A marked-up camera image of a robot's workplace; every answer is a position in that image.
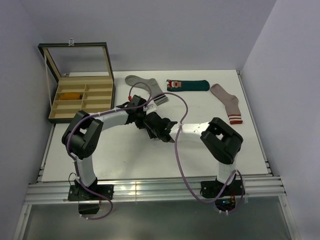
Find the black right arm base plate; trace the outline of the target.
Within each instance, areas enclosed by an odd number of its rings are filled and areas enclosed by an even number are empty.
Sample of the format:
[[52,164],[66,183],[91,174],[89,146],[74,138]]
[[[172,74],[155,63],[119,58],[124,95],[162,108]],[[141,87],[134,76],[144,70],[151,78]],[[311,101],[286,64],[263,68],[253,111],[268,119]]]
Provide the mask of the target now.
[[[200,195],[206,199],[215,198],[223,187],[223,184],[217,180],[201,181],[200,185]],[[241,196],[242,193],[245,194],[246,192],[242,186],[241,180],[234,180],[230,185],[225,187],[220,197],[231,197],[232,195]]]

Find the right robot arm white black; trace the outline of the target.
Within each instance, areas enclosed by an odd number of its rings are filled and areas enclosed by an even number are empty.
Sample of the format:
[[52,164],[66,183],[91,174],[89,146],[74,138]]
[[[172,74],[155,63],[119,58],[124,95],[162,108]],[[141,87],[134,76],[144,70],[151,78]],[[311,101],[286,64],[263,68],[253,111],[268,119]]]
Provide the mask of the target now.
[[180,123],[161,118],[156,112],[143,120],[151,139],[173,143],[178,154],[178,142],[202,142],[218,161],[216,189],[222,195],[229,194],[236,175],[236,157],[241,150],[243,137],[219,117],[203,123]]

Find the dark green reindeer sock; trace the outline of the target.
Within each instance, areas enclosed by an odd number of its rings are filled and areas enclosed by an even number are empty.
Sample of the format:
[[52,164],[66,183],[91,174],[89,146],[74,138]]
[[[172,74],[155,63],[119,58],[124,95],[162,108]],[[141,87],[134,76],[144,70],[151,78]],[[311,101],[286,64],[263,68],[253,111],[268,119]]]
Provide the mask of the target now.
[[171,80],[167,79],[169,92],[206,92],[210,89],[207,80]]

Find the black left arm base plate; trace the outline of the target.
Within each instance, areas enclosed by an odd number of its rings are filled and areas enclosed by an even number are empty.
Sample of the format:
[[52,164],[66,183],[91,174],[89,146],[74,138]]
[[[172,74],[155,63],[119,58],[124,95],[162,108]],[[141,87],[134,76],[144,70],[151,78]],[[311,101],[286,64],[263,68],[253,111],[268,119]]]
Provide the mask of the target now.
[[[106,185],[98,184],[96,186],[96,189],[92,189],[91,191],[112,200],[113,193],[114,193],[114,186],[112,184],[106,184]],[[69,202],[98,201],[98,200],[102,200],[102,197],[95,195],[91,192],[88,192],[81,185],[71,185],[69,187],[67,200]]]

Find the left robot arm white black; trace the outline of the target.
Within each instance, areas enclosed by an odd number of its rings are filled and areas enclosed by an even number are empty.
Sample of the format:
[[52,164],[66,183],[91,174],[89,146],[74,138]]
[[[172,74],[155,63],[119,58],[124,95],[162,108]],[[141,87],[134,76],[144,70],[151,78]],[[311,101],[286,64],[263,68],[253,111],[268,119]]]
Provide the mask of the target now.
[[111,110],[97,113],[78,111],[64,132],[61,142],[72,158],[76,181],[81,185],[79,194],[86,200],[96,197],[97,177],[93,167],[93,153],[97,148],[101,133],[116,126],[141,121],[146,115],[147,100],[134,95],[129,102]]

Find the mustard yellow sock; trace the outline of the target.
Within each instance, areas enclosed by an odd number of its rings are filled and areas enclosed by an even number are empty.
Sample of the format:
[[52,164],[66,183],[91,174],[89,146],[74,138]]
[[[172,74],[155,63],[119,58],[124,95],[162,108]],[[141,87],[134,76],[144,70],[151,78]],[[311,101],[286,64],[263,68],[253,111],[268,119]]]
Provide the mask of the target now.
[[73,100],[81,100],[82,95],[77,92],[65,92],[60,97],[59,100],[61,101],[73,101]]

